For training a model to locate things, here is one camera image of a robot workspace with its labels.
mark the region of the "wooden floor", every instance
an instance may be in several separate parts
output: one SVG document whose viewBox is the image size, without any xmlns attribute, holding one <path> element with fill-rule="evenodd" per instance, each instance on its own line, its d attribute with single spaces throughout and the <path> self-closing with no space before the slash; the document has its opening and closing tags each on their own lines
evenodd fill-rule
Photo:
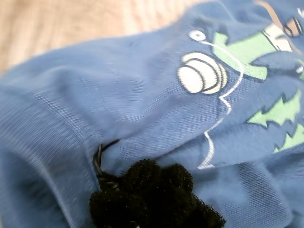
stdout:
<svg viewBox="0 0 304 228">
<path fill-rule="evenodd" d="M 0 0 L 0 72 L 68 44 L 157 29 L 202 1 Z"/>
</svg>

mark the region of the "black pom-pom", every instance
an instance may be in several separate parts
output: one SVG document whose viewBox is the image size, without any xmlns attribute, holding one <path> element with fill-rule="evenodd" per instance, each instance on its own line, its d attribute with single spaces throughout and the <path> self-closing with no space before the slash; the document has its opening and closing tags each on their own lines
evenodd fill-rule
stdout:
<svg viewBox="0 0 304 228">
<path fill-rule="evenodd" d="M 152 160 L 141 160 L 132 165 L 125 176 L 121 188 L 133 194 L 151 191 L 161 180 L 161 169 Z"/>
<path fill-rule="evenodd" d="M 145 228 L 150 220 L 144 200 L 122 190 L 94 192 L 90 213 L 97 228 Z"/>
<path fill-rule="evenodd" d="M 161 169 L 154 161 L 142 160 L 122 177 L 103 172 L 102 149 L 113 143 L 100 146 L 93 160 L 102 190 L 90 199 L 97 228 L 224 227 L 224 218 L 192 193 L 192 176 L 179 164 Z"/>
<path fill-rule="evenodd" d="M 211 206 L 193 195 L 196 209 L 188 216 L 181 228 L 223 228 L 226 221 Z"/>
<path fill-rule="evenodd" d="M 196 207 L 192 194 L 181 188 L 159 188 L 147 202 L 153 218 L 151 228 L 178 228 Z"/>
<path fill-rule="evenodd" d="M 179 187 L 192 192 L 193 181 L 191 174 L 181 165 L 175 164 L 162 170 L 162 179 L 173 187 Z"/>
</svg>

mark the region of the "cream-colored nose print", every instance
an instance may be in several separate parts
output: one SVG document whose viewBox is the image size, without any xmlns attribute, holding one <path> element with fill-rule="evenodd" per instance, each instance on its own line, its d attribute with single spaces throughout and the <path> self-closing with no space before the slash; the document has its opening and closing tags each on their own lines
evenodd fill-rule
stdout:
<svg viewBox="0 0 304 228">
<path fill-rule="evenodd" d="M 224 67 L 200 52 L 191 52 L 182 57 L 185 63 L 178 69 L 181 84 L 190 93 L 214 94 L 227 84 Z"/>
</svg>

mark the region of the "blue fabric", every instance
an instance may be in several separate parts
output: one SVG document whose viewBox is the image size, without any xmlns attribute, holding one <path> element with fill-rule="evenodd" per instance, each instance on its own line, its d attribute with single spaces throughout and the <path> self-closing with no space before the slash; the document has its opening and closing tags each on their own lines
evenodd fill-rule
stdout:
<svg viewBox="0 0 304 228">
<path fill-rule="evenodd" d="M 304 227 L 304 2 L 223 0 L 0 79 L 4 228 L 90 228 L 102 167 L 180 163 L 226 228 Z"/>
</svg>

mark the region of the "black wire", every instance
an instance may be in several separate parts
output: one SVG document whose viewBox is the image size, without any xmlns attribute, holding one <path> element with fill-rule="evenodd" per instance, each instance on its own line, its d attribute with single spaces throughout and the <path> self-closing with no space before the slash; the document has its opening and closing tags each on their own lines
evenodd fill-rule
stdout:
<svg viewBox="0 0 304 228">
<path fill-rule="evenodd" d="M 108 186 L 110 186 L 111 189 L 114 189 L 114 190 L 118 190 L 118 183 L 114 181 L 114 178 L 111 178 L 111 175 L 108 175 L 108 174 L 106 174 L 102 171 L 102 169 L 101 169 L 101 157 L 102 157 L 102 153 L 107 148 L 114 145 L 118 141 L 119 140 L 117 139 L 117 140 L 107 144 L 105 147 L 102 144 L 100 144 L 99 147 L 98 147 L 98 151 L 93 156 L 93 166 L 94 166 L 94 169 L 96 171 L 96 176 L 98 178 L 98 181 L 99 181 L 100 185 L 106 185 L 106 188 L 108 188 Z"/>
</svg>

